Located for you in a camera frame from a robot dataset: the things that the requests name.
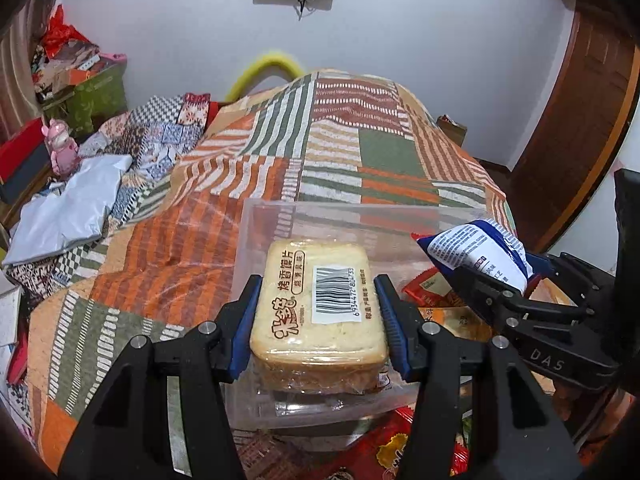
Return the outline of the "orange label biscuit stick pack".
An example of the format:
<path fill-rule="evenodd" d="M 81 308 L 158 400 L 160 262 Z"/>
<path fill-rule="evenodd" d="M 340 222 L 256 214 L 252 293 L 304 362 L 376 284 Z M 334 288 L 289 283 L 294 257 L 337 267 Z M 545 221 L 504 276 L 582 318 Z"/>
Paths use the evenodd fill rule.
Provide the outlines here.
<path fill-rule="evenodd" d="M 427 300 L 425 307 L 419 308 L 425 321 L 437 322 L 463 339 L 486 342 L 494 334 L 492 328 L 464 304 L 449 285 L 436 285 L 436 294 L 428 294 L 431 299 Z M 548 278 L 538 283 L 529 299 L 576 307 L 576 302 Z"/>

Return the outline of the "blue white snack packet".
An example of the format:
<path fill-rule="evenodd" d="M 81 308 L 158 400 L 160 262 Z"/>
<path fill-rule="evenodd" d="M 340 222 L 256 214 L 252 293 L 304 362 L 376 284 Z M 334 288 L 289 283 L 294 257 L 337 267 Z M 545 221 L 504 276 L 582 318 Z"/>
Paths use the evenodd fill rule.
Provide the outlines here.
<path fill-rule="evenodd" d="M 445 278 L 469 266 L 525 292 L 534 274 L 523 243 L 494 219 L 476 219 L 435 235 L 413 233 L 412 238 Z"/>

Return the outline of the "red fried snack packet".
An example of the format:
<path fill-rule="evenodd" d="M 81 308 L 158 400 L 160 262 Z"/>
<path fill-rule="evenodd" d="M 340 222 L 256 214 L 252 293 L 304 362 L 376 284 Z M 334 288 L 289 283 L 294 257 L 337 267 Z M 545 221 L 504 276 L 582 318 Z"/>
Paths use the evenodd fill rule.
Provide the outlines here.
<path fill-rule="evenodd" d="M 402 288 L 419 308 L 461 308 L 466 303 L 454 292 L 446 278 L 434 266 L 420 273 Z"/>

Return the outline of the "clear plastic storage bin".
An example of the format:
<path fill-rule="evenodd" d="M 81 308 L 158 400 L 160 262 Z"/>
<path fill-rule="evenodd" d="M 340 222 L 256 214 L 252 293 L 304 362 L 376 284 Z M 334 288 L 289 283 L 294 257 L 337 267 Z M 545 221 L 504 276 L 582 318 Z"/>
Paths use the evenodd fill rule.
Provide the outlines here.
<path fill-rule="evenodd" d="M 254 324 L 262 348 L 226 389 L 233 426 L 314 426 L 393 411 L 416 400 L 373 339 L 382 334 L 372 284 L 403 288 L 431 269 L 412 234 L 436 234 L 484 210 L 248 200 L 232 294 L 262 277 L 268 307 Z"/>

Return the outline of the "white plastic bag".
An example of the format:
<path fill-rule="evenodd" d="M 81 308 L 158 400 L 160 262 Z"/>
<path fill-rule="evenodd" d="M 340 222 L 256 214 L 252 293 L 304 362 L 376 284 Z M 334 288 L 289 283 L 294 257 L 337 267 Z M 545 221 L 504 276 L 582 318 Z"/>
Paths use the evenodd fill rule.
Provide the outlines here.
<path fill-rule="evenodd" d="M 102 236 L 103 226 L 132 164 L 129 155 L 87 158 L 70 180 L 23 206 L 5 266 L 61 255 Z"/>

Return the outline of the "pink toy figurine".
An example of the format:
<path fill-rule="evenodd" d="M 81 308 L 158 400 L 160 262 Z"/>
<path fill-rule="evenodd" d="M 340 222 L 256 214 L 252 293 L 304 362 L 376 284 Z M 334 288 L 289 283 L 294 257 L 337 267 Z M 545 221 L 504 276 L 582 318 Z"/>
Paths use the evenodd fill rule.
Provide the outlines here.
<path fill-rule="evenodd" d="M 62 120 L 51 118 L 49 125 L 41 127 L 41 133 L 53 172 L 62 179 L 68 178 L 80 164 L 78 145 L 70 134 L 70 127 Z"/>

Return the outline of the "red flat box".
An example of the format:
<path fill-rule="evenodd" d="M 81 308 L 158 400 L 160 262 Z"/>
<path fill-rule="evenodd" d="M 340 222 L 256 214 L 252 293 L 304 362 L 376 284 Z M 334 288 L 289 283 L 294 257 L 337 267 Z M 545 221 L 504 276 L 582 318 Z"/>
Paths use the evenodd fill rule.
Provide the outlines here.
<path fill-rule="evenodd" d="M 42 134 L 43 122 L 36 118 L 21 128 L 11 140 L 4 142 L 0 148 L 0 179 L 5 184 L 15 174 L 21 164 L 41 145 L 44 144 Z"/>

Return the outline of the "patchwork bed blanket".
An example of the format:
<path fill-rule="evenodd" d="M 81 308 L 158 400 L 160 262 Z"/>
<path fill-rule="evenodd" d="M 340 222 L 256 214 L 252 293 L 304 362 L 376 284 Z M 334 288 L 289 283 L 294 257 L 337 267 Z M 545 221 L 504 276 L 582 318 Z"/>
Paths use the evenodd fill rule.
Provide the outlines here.
<path fill-rule="evenodd" d="M 515 226 L 503 190 L 401 84 L 319 70 L 224 107 L 166 176 L 136 182 L 104 240 L 15 272 L 44 286 L 26 384 L 49 468 L 137 330 L 176 336 L 230 298 L 249 198 L 471 208 Z"/>

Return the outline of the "green storage box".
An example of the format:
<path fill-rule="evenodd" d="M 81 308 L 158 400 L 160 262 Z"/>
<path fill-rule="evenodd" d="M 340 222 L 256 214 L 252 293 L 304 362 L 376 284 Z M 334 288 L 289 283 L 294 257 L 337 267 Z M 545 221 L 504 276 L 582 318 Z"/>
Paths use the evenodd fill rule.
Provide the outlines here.
<path fill-rule="evenodd" d="M 128 110 L 122 77 L 125 64 L 117 63 L 73 88 L 61 91 L 42 106 L 46 122 L 62 120 L 76 138 L 90 136 L 107 119 Z"/>

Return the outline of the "yellow foam headboard arc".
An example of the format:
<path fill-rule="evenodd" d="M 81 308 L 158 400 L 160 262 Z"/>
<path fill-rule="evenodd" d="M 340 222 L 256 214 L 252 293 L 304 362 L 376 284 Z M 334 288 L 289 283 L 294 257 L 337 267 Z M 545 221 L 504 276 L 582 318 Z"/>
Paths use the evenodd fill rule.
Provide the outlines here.
<path fill-rule="evenodd" d="M 306 70 L 291 55 L 282 51 L 269 51 L 250 63 L 238 79 L 232 84 L 224 102 L 234 103 L 247 95 L 261 81 L 271 76 L 278 76 L 286 81 L 303 77 Z"/>

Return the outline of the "red plastic bag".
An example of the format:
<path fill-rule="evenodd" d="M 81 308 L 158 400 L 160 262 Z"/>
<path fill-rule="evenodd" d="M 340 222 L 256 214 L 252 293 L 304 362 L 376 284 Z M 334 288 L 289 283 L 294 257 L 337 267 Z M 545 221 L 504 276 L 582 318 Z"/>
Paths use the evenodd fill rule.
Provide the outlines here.
<path fill-rule="evenodd" d="M 89 42 L 81 32 L 64 22 L 64 9 L 59 4 L 50 17 L 46 32 L 41 38 L 40 44 L 48 58 L 55 58 L 70 40 Z"/>

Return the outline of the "striped curtain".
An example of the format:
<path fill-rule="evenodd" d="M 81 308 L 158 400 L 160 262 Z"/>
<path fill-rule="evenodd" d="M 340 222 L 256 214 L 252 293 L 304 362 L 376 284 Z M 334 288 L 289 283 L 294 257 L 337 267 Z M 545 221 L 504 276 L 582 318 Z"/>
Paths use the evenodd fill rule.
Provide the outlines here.
<path fill-rule="evenodd" d="M 30 61 L 56 0 L 1 0 L 1 141 L 40 115 Z"/>

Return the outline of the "wooden door frame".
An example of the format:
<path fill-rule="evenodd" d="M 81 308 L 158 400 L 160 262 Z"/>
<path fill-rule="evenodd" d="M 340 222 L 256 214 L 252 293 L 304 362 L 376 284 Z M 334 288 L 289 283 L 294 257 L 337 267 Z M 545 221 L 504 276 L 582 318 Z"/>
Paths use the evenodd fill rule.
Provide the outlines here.
<path fill-rule="evenodd" d="M 585 206 L 622 143 L 638 90 L 634 38 L 578 6 L 551 96 L 511 174 L 509 205 L 527 249 L 548 249 Z"/>

